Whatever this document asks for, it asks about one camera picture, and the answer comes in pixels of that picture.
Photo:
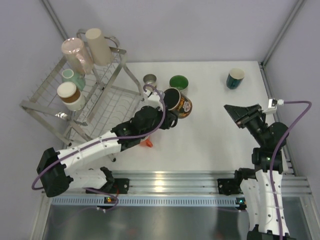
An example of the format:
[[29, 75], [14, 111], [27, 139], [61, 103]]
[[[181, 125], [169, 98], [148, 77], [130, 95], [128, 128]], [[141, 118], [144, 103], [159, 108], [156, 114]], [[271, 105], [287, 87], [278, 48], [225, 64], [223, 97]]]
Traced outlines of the iridescent pink mug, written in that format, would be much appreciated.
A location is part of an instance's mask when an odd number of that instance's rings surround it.
[[94, 62], [83, 40], [72, 37], [61, 45], [61, 51], [71, 68], [81, 74], [90, 74], [94, 68]]

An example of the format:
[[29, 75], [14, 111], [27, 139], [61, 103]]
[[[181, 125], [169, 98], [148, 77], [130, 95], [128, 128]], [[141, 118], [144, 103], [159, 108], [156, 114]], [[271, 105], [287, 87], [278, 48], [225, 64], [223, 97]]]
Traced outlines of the tall beige cup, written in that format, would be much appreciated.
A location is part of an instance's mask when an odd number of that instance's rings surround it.
[[93, 58], [93, 61], [98, 66], [107, 66], [113, 62], [113, 54], [105, 39], [102, 31], [99, 28], [88, 29], [85, 37]]

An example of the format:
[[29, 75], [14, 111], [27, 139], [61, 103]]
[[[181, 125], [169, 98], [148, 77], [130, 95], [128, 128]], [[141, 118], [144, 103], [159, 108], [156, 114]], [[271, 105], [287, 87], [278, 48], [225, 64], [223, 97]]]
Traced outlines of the steel cup with cork base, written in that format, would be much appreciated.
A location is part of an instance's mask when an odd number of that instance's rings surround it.
[[58, 86], [56, 92], [70, 111], [79, 111], [86, 104], [85, 96], [73, 82], [63, 82]]

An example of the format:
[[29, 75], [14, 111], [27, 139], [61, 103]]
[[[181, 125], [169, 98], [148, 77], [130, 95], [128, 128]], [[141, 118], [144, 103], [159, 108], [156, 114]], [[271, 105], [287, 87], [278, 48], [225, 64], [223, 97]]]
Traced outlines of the dark brown mug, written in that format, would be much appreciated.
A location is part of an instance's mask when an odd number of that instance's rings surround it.
[[188, 117], [193, 109], [192, 101], [174, 87], [164, 91], [164, 103], [166, 108], [179, 119]]

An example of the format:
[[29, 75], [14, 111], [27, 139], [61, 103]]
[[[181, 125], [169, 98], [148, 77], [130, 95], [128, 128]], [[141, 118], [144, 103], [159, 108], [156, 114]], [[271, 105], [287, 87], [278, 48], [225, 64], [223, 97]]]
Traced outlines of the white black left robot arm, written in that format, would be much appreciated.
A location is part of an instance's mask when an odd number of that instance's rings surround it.
[[111, 154], [130, 149], [158, 129], [168, 130], [178, 123], [178, 116], [160, 107], [144, 106], [130, 120], [107, 133], [69, 149], [46, 149], [37, 166], [37, 180], [47, 197], [57, 197], [67, 190], [85, 189], [90, 194], [106, 194], [115, 179], [107, 167], [83, 169], [85, 165]]

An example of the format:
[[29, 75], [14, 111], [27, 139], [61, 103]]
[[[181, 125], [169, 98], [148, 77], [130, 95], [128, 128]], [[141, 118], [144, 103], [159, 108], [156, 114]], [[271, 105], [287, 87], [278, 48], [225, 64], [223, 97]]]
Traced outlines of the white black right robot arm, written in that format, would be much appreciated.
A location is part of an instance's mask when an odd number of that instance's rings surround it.
[[247, 129], [258, 143], [252, 150], [253, 169], [239, 168], [226, 195], [243, 193], [249, 216], [248, 240], [290, 240], [282, 198], [284, 174], [282, 147], [287, 143], [289, 128], [281, 123], [267, 124], [266, 116], [274, 114], [283, 100], [270, 99], [267, 109], [259, 104], [248, 107], [224, 105], [240, 129]]

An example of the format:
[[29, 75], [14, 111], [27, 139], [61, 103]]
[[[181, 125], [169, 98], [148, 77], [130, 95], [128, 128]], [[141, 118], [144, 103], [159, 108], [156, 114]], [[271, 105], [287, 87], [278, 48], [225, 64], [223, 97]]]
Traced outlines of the teal green mug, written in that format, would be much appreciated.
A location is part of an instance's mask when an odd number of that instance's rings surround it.
[[80, 91], [83, 91], [86, 86], [86, 80], [83, 75], [70, 68], [62, 71], [62, 82], [74, 83]]

